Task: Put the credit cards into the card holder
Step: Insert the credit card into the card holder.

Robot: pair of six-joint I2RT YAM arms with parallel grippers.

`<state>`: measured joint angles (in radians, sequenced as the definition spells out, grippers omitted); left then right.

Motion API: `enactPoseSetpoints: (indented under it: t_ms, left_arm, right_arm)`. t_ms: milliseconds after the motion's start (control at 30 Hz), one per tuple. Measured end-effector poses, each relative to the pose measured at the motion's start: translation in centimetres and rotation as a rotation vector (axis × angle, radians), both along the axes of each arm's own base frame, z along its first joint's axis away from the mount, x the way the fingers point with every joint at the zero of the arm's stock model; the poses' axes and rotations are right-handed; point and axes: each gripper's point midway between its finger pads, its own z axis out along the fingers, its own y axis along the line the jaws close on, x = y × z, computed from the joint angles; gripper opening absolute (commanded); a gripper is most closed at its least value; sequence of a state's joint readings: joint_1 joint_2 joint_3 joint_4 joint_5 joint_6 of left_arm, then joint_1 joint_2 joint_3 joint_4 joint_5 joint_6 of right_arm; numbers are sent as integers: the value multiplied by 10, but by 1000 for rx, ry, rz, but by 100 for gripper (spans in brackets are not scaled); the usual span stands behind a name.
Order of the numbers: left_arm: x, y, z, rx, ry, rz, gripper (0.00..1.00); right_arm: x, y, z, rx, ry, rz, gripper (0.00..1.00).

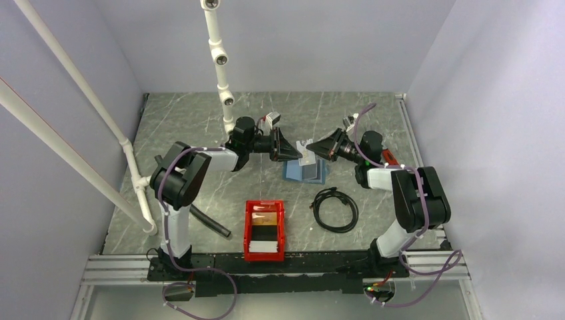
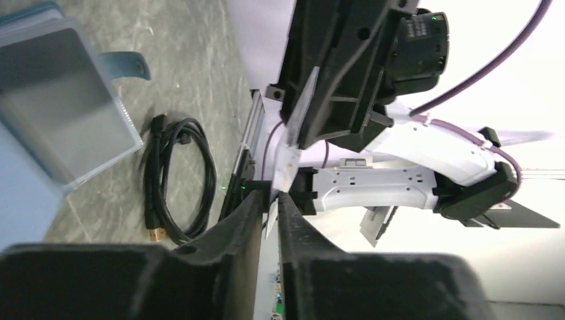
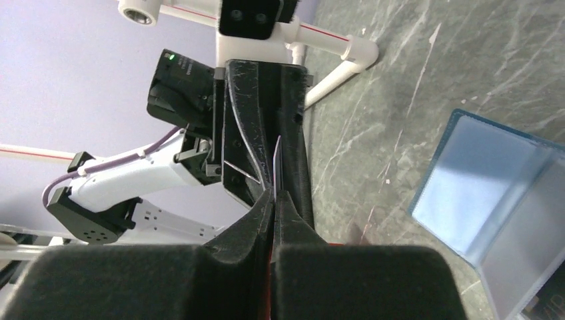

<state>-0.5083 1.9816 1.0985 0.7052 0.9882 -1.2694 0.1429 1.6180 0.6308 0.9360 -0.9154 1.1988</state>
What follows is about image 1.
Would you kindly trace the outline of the blue card holder wallet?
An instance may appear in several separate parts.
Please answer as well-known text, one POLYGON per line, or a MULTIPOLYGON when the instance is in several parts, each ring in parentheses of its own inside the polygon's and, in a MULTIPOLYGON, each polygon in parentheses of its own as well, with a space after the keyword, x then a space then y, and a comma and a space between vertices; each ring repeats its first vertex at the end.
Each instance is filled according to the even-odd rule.
POLYGON ((283 165, 282 178, 285 181, 324 185, 329 168, 324 159, 315 164, 301 166, 298 160, 287 161, 283 165))

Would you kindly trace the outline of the white credit card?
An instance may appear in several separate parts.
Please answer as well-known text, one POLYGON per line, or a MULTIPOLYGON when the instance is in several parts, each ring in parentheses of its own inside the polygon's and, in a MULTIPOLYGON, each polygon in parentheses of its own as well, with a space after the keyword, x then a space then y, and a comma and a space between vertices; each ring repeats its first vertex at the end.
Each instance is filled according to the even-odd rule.
POLYGON ((306 147, 313 142, 312 139, 296 141, 296 149, 301 154, 298 164, 301 167, 307 165, 314 165, 316 163, 316 155, 313 151, 308 150, 306 147))

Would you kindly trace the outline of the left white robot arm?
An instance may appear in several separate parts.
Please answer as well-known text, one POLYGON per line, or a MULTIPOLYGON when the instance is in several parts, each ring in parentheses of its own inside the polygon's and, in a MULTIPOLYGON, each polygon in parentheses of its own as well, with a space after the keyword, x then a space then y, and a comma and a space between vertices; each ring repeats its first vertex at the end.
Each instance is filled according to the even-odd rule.
POLYGON ((206 174, 239 171, 253 153, 265 153, 273 162, 302 157, 278 127, 265 134, 251 117, 239 117, 227 142, 220 147, 191 147, 177 141, 165 156, 155 157, 157 168, 149 186, 155 192, 163 220, 159 257, 166 261, 165 271, 173 279, 186 278, 192 268, 189 216, 206 174))

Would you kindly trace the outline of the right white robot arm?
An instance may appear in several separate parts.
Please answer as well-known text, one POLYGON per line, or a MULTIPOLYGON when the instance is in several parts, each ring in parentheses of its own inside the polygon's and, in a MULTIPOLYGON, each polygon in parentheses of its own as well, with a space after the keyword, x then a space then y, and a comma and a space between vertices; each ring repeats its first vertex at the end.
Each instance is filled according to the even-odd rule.
POLYGON ((313 143, 306 149, 329 161, 339 158, 355 164, 357 183, 365 189, 392 193, 395 219, 368 249, 367 267, 371 274, 382 277, 392 269, 408 243, 451 218, 451 209, 440 179, 433 167, 407 169, 381 160, 383 137, 366 131, 359 142, 342 129, 313 143))

